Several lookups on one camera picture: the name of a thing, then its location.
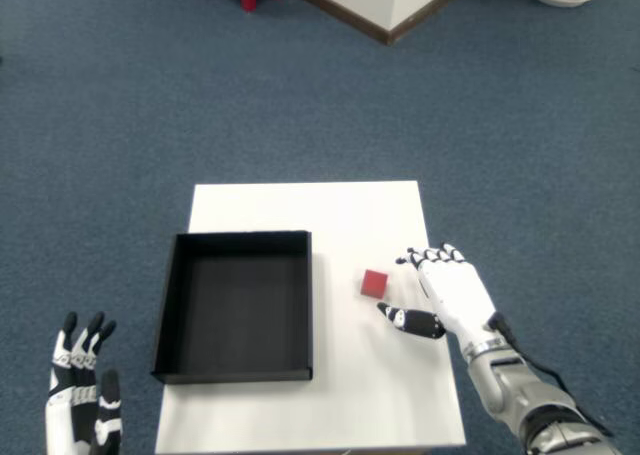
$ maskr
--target blue carpet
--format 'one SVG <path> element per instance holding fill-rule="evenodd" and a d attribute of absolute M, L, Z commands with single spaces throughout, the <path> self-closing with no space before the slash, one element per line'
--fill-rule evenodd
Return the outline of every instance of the blue carpet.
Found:
<path fill-rule="evenodd" d="M 124 448 L 152 453 L 195 183 L 371 179 L 419 180 L 432 241 L 639 452 L 638 20 L 638 0 L 455 0 L 386 48 L 301 0 L 0 0 L 0 452 L 42 452 L 56 330 L 100 309 Z M 455 452 L 519 453 L 454 366 Z"/>

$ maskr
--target tabletop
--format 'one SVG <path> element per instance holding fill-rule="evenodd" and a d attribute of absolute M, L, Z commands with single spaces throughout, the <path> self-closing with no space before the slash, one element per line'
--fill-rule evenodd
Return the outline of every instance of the tabletop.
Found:
<path fill-rule="evenodd" d="M 446 338 L 404 334 L 360 294 L 389 274 L 385 301 L 429 310 L 415 272 L 427 246 L 416 182 L 197 185 L 190 232 L 312 232 L 311 381 L 165 386 L 156 453 L 462 445 Z"/>

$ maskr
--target black tray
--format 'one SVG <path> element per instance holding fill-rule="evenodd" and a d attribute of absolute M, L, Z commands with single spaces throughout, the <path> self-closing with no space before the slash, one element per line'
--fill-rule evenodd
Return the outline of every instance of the black tray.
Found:
<path fill-rule="evenodd" d="M 312 378 L 311 233 L 177 235 L 152 374 L 164 383 Z"/>

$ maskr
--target white robotic hand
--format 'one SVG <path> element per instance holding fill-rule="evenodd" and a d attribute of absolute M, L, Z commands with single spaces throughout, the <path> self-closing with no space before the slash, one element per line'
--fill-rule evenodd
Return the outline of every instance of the white robotic hand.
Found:
<path fill-rule="evenodd" d="M 504 340 L 487 326 L 495 313 L 493 302 L 475 267 L 455 247 L 443 243 L 440 249 L 407 250 L 397 263 L 411 263 L 423 290 L 444 328 L 458 337 L 467 357 L 476 347 L 502 344 Z"/>
<path fill-rule="evenodd" d="M 104 327 L 98 313 L 75 345 L 71 344 L 77 316 L 67 315 L 56 339 L 51 367 L 46 431 L 48 455 L 117 455 L 120 449 L 120 387 L 118 374 L 102 376 L 102 393 L 96 394 L 95 365 L 102 343 L 113 333 L 115 322 Z"/>

